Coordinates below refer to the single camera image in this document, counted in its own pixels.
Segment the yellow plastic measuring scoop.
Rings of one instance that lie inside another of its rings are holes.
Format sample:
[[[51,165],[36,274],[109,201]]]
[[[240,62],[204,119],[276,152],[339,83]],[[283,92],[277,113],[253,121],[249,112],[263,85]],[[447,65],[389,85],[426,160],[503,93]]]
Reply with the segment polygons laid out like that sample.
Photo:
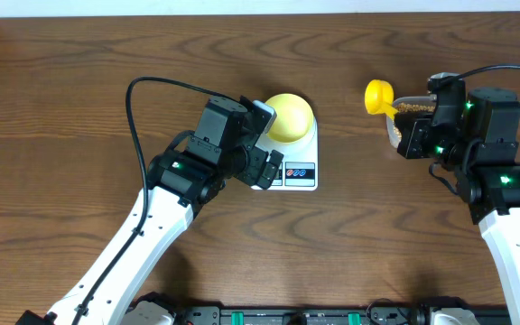
[[[371,80],[367,84],[364,96],[366,111],[370,115],[385,115],[394,120],[397,114],[397,109],[392,106],[394,95],[389,82],[381,79]]]

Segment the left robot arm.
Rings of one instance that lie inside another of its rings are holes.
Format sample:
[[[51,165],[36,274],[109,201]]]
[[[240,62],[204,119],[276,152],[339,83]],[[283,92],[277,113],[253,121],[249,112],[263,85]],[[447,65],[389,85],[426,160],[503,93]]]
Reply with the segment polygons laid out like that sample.
[[[211,97],[195,130],[177,134],[143,167],[143,187],[121,228],[78,283],[43,316],[21,324],[119,324],[147,276],[201,208],[236,178],[268,189],[283,155],[257,142],[277,117],[245,97]]]

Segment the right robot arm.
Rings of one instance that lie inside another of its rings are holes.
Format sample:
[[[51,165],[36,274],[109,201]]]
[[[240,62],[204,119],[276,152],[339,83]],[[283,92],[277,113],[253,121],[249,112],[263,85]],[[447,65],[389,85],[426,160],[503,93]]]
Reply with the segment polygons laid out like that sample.
[[[455,193],[493,256],[509,316],[520,324],[520,102],[502,88],[466,89],[464,79],[440,73],[428,80],[432,112],[401,113],[395,126],[406,159],[432,158],[453,172]]]

